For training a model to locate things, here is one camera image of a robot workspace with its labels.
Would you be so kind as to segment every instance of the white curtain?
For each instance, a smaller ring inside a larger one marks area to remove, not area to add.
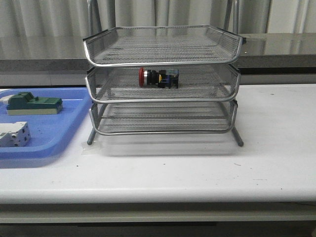
[[[227,0],[99,0],[102,28],[224,26]],[[240,0],[239,33],[316,32],[316,0]],[[0,37],[88,36],[86,0],[0,0]]]

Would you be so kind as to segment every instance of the gray countertop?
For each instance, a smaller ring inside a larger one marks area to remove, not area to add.
[[[239,68],[316,67],[316,34],[245,34]],[[81,37],[0,38],[0,71],[86,71]]]

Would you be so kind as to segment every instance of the countertop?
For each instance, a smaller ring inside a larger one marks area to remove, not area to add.
[[[316,85],[245,85],[231,133],[97,136],[59,156],[0,160],[0,203],[316,201]]]
[[[235,65],[243,68],[316,67],[316,34],[244,34]],[[81,37],[0,38],[0,72],[87,71]]]

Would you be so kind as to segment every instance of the stacked mesh tray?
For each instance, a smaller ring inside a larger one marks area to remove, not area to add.
[[[122,27],[84,39],[90,116],[102,135],[235,129],[242,38],[211,26]],[[138,72],[179,70],[178,88],[140,87]]]

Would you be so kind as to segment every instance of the white table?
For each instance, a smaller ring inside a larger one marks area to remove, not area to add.
[[[87,117],[59,157],[0,161],[0,203],[316,201],[316,85],[246,85],[237,100],[242,148],[231,133],[97,136],[89,147]]]

